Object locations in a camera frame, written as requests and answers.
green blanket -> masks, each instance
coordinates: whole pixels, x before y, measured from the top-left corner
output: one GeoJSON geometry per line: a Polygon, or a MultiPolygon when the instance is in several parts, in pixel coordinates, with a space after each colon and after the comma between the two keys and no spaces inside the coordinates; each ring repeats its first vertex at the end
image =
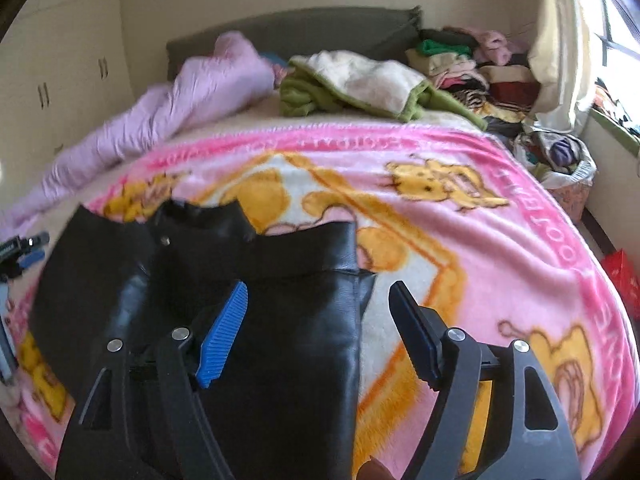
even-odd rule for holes
{"type": "Polygon", "coordinates": [[[393,112],[372,106],[353,96],[339,91],[327,78],[315,73],[303,63],[292,59],[295,70],[282,81],[280,86],[280,110],[286,117],[306,117],[317,111],[338,113],[351,105],[372,115],[393,118],[402,122],[420,119],[425,108],[453,112],[468,119],[481,130],[486,122],[462,105],[448,92],[435,89],[425,78],[409,93],[404,109],[393,112]]]}

laundry basket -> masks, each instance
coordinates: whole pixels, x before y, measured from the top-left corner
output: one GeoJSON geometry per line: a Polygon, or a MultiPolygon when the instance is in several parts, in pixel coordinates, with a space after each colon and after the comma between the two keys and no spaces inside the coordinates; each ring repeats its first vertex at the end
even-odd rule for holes
{"type": "MultiPolygon", "coordinates": [[[[582,217],[584,205],[587,203],[593,178],[597,167],[584,142],[577,137],[567,136],[580,144],[580,161],[572,174],[547,171],[541,178],[540,184],[556,199],[573,223],[578,223],[582,217]]],[[[513,141],[513,155],[528,170],[532,164],[527,158],[527,134],[520,134],[513,141]]]]}

pink comforter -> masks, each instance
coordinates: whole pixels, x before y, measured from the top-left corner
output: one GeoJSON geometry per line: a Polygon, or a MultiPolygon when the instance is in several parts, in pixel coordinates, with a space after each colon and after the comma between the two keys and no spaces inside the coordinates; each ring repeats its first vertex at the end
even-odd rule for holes
{"type": "MultiPolygon", "coordinates": [[[[238,200],[267,235],[357,223],[358,263],[378,277],[362,319],[354,474],[375,457],[402,478],[437,396],[389,313],[396,280],[478,341],[529,343],[556,388],[583,478],[638,405],[640,363],[620,297],[559,205],[490,136],[357,119],[245,131],[153,150],[86,205],[144,221],[169,196],[207,207],[238,200]]],[[[0,396],[0,407],[53,476],[74,403],[43,371],[28,333],[37,282],[34,269],[12,283],[21,400],[7,406],[0,396]]],[[[478,461],[490,397],[482,383],[462,473],[478,461]]]]}
{"type": "Polygon", "coordinates": [[[0,240],[23,234],[40,213],[123,160],[263,99],[273,82],[270,63],[242,34],[223,34],[212,56],[188,59],[174,83],[151,87],[127,112],[62,152],[27,196],[0,212],[0,240]]]}

black leather garment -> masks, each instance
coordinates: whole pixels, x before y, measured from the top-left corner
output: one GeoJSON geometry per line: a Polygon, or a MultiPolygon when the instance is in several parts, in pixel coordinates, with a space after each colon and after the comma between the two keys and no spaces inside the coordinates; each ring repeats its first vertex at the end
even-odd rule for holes
{"type": "Polygon", "coordinates": [[[231,471],[347,479],[374,278],[358,268],[351,223],[265,237],[237,203],[167,202],[146,224],[80,208],[43,272],[30,326],[76,396],[106,341],[153,344],[242,279],[247,314],[222,376],[200,393],[231,471]]]}

window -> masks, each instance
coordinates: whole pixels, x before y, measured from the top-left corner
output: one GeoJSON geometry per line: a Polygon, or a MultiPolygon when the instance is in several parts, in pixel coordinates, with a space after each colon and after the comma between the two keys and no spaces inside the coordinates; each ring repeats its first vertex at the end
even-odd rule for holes
{"type": "Polygon", "coordinates": [[[640,43],[633,37],[612,0],[580,0],[593,35],[596,75],[626,113],[640,123],[640,43]]]}

